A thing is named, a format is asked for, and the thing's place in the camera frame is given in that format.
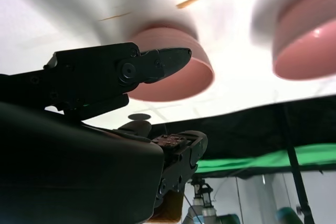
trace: green fabric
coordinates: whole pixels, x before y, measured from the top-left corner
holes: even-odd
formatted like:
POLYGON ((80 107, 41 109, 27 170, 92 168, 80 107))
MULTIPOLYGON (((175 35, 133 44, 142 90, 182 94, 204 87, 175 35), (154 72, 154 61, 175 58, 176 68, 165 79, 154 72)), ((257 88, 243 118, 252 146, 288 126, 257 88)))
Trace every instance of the green fabric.
MULTIPOLYGON (((295 148, 300 165, 323 165, 336 162, 336 144, 313 144, 295 148)), ((250 167, 290 166, 287 151, 278 151, 254 158, 200 160, 197 173, 250 167)))

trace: metal pole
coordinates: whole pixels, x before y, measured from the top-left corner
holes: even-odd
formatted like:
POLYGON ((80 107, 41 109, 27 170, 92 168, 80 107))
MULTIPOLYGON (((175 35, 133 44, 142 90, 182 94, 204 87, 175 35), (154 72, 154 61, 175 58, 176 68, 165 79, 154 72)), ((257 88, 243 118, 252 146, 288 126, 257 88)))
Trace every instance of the metal pole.
POLYGON ((300 208, 305 216, 304 224, 314 224, 314 219, 311 213, 310 206, 308 204, 308 197, 305 190, 305 185, 300 172, 300 165, 296 156, 295 148, 293 142, 295 141, 295 136, 292 133, 290 127, 289 116, 287 113, 287 108, 284 103, 274 104, 274 111, 277 123, 280 128, 280 134, 282 139, 286 142, 287 153, 289 157, 290 166, 292 168, 293 178, 295 182, 295 187, 297 190, 300 208))

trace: pink bowl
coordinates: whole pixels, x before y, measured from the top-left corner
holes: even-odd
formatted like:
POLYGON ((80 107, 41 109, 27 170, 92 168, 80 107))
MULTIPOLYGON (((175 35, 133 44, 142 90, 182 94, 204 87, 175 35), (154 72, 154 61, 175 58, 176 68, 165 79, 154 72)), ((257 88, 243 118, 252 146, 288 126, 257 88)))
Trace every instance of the pink bowl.
POLYGON ((152 84, 140 84, 129 97, 152 102, 185 99, 206 90, 214 79, 209 59, 199 43, 189 34, 173 28, 152 28, 135 35, 131 42, 140 51, 185 47, 192 50, 190 62, 179 72, 152 84))
POLYGON ((289 80, 336 73, 336 0, 301 0, 279 20, 274 72, 289 80))

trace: black plastic housing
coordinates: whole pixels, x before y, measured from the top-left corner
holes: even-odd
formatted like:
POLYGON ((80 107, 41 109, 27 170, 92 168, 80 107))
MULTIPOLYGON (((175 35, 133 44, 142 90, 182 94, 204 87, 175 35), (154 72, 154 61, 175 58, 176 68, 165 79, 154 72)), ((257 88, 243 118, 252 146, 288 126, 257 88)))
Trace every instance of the black plastic housing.
POLYGON ((142 223, 164 155, 152 143, 0 102, 0 223, 142 223))

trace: black bracket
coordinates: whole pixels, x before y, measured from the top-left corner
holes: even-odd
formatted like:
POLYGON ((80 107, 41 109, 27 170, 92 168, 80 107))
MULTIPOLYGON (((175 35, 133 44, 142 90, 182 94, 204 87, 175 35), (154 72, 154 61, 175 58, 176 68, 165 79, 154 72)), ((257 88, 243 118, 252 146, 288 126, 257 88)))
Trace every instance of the black bracket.
POLYGON ((188 48, 140 53, 131 42, 59 51, 43 70, 0 75, 0 101, 37 109, 55 106, 81 121, 126 106, 127 92, 170 76, 190 58, 188 48))
POLYGON ((197 161, 207 147, 207 136, 198 131, 162 135, 152 140, 159 145, 165 155, 161 182, 156 195, 155 207, 162 203, 169 191, 181 191, 197 170, 197 161))

